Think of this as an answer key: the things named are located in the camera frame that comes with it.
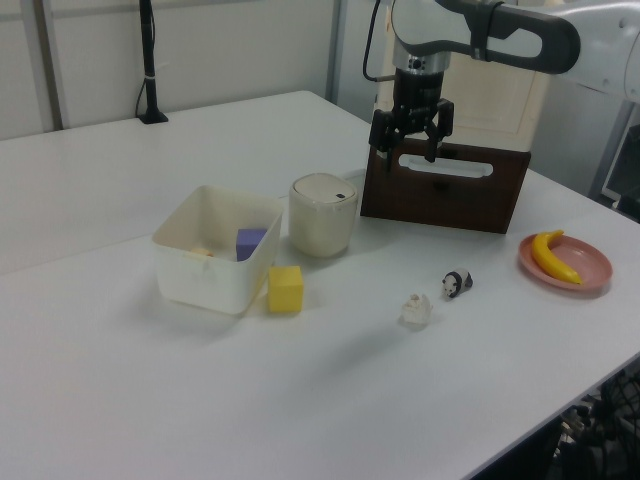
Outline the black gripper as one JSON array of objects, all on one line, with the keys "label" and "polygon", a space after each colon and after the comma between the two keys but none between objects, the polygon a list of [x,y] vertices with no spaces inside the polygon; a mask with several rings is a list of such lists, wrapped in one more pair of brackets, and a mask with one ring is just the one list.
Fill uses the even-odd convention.
[{"label": "black gripper", "polygon": [[386,171],[391,170],[393,150],[402,135],[425,132],[424,158],[433,163],[442,140],[453,133],[454,104],[441,99],[443,80],[443,72],[395,71],[392,112],[376,109],[369,134],[369,145]]}]

